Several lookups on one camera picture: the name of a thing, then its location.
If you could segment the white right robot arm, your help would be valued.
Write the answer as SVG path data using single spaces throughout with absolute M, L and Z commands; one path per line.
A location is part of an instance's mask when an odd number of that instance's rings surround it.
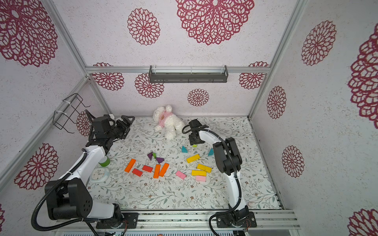
M 212 215 L 209 220 L 210 230 L 214 235 L 218 233 L 212 226 L 214 218 L 225 217 L 231 224 L 236 224 L 248 218 L 250 211 L 241 187 L 241 164 L 243 163 L 238 146 L 234 138 L 222 138 L 212 131 L 209 126 L 202 125 L 197 119 L 189 122 L 182 129 L 183 134 L 189 134 L 191 145 L 207 143 L 213 146 L 215 163 L 226 180 L 229 195 L 229 209 Z

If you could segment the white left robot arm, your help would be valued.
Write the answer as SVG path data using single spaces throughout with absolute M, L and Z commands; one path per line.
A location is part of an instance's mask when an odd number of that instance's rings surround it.
M 86 185 L 97 165 L 110 162 L 108 152 L 114 142 L 127 137 L 135 117 L 122 115 L 115 119 L 113 115 L 104 115 L 96 118 L 89 111 L 85 113 L 90 121 L 88 142 L 71 169 L 45 186 L 45 194 L 31 215 L 31 225 L 37 231 L 52 231 L 77 222 L 84 222 L 93 230 L 91 224 L 96 221 L 108 228 L 119 228 L 126 222 L 118 204 L 94 201 Z M 43 204 L 47 205 L 51 220 L 63 220 L 63 223 L 39 225 L 37 216 Z

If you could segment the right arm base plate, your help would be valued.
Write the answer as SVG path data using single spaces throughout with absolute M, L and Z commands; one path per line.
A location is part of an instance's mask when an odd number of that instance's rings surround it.
M 245 213 L 245 217 L 240 218 L 237 213 L 228 213 L 216 217 L 218 228 L 256 228 L 257 222 L 253 212 Z

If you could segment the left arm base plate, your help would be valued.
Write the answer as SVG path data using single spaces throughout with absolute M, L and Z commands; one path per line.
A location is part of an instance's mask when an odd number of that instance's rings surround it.
M 96 229 L 135 229 L 139 213 L 116 213 L 112 218 L 101 219 L 96 224 Z

